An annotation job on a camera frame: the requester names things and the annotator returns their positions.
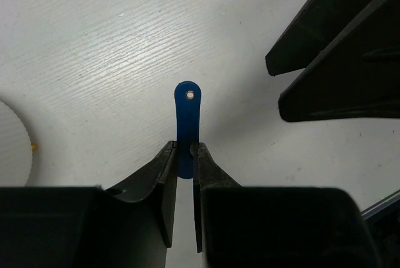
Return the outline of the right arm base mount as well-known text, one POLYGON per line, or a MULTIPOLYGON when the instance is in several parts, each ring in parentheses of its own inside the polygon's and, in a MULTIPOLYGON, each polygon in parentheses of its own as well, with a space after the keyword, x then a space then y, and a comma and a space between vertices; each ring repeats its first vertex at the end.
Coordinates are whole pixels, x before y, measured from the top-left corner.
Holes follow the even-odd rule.
POLYGON ((399 267, 399 191, 362 211, 382 267, 399 267))

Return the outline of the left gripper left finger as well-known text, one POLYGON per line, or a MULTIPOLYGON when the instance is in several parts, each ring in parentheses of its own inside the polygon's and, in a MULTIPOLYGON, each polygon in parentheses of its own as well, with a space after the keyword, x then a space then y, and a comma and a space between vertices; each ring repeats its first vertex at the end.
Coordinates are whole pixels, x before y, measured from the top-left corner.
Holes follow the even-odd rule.
POLYGON ((164 267, 172 245, 176 145, 109 189, 3 187, 2 267, 164 267))

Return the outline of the small blue clip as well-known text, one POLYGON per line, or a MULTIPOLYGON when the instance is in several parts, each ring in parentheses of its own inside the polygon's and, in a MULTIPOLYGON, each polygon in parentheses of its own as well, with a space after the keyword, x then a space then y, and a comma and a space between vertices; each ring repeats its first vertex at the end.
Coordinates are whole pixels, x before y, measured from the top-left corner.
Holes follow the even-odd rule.
POLYGON ((194 175, 193 156, 190 148, 199 141, 201 89, 192 81, 179 83, 174 90, 176 107, 176 144, 178 176, 192 179, 194 175))

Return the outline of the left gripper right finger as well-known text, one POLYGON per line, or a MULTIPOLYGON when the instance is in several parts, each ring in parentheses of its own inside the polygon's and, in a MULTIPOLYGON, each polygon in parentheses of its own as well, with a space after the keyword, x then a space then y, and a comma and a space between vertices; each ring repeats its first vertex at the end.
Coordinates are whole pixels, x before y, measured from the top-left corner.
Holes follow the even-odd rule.
POLYGON ((329 187, 246 187, 203 143, 191 146, 197 251, 204 267, 380 267, 351 196, 329 187))

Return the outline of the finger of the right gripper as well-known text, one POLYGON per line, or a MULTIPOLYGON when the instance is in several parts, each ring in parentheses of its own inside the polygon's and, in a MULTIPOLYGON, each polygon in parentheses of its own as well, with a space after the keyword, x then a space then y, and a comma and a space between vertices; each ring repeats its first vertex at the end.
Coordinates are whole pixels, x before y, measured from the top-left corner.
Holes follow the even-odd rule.
POLYGON ((287 122, 399 118, 399 0, 372 0, 278 100, 287 122))
POLYGON ((269 75, 307 67, 372 0, 307 0, 265 57, 269 75))

